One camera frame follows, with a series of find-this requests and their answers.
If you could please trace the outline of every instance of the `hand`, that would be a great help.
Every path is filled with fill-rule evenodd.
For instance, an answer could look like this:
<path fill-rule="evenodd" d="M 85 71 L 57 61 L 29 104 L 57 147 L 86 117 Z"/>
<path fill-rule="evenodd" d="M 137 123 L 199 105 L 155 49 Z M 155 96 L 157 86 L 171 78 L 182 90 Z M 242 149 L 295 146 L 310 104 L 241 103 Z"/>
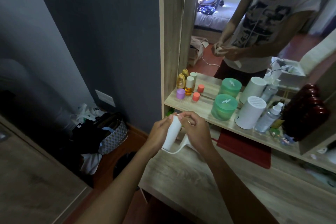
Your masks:
<path fill-rule="evenodd" d="M 178 115 L 178 119 L 184 126 L 189 141 L 199 154 L 204 156 L 209 150 L 214 149 L 209 126 L 203 118 L 195 112 L 183 112 Z"/>
<path fill-rule="evenodd" d="M 231 61 L 237 61 L 243 58 L 242 49 L 235 46 L 222 47 L 219 53 L 223 54 L 226 59 Z"/>
<path fill-rule="evenodd" d="M 221 47 L 223 45 L 222 41 L 218 41 L 216 44 L 214 44 L 211 48 L 212 54 L 215 55 L 216 57 L 218 56 L 218 53 L 216 53 L 217 48 Z"/>
<path fill-rule="evenodd" d="M 173 113 L 154 123 L 147 141 L 141 148 L 145 150 L 146 154 L 149 154 L 151 158 L 154 157 L 163 146 L 166 140 L 168 128 L 173 121 L 173 115 L 176 115 L 176 113 Z"/>

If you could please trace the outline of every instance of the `graphic print on t-shirt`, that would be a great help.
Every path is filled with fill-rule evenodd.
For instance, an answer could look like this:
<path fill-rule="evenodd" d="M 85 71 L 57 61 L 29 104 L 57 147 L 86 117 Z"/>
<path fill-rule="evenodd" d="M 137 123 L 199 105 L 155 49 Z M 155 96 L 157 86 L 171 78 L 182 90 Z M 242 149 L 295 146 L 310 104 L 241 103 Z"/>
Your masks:
<path fill-rule="evenodd" d="M 253 0 L 232 45 L 243 48 L 268 43 L 273 33 L 279 31 L 278 27 L 290 12 L 290 6 L 265 5 L 263 2 Z"/>

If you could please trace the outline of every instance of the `mattress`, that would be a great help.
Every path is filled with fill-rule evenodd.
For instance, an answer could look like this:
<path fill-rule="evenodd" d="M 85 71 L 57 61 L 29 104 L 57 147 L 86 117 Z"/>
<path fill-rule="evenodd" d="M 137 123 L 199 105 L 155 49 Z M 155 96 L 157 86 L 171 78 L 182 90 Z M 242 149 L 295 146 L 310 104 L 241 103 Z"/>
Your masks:
<path fill-rule="evenodd" d="M 222 31 L 233 16 L 237 6 L 238 4 L 224 3 L 223 6 L 218 6 L 212 15 L 197 12 L 194 25 Z"/>

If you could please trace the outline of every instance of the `red notebook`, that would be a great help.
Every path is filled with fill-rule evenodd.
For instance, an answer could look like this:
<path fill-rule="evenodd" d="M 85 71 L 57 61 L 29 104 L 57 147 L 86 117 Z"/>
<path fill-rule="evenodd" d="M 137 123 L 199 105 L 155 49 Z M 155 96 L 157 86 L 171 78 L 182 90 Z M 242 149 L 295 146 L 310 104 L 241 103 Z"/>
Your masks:
<path fill-rule="evenodd" d="M 263 168 L 271 167 L 271 147 L 223 129 L 217 146 L 245 158 Z"/>

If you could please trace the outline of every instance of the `small red cap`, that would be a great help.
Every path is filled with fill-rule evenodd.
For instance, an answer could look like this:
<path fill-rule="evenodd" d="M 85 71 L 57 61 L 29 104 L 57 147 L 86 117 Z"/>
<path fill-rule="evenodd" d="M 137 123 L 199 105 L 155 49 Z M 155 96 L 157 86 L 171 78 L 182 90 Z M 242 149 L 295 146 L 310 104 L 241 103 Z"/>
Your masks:
<path fill-rule="evenodd" d="M 192 95 L 192 99 L 194 101 L 199 101 L 200 99 L 200 94 L 198 92 L 195 92 L 193 95 Z"/>
<path fill-rule="evenodd" d="M 203 85 L 203 84 L 200 84 L 200 85 L 198 86 L 198 88 L 197 88 L 197 91 L 198 91 L 199 93 L 203 93 L 203 91 L 204 91 L 204 85 Z"/>

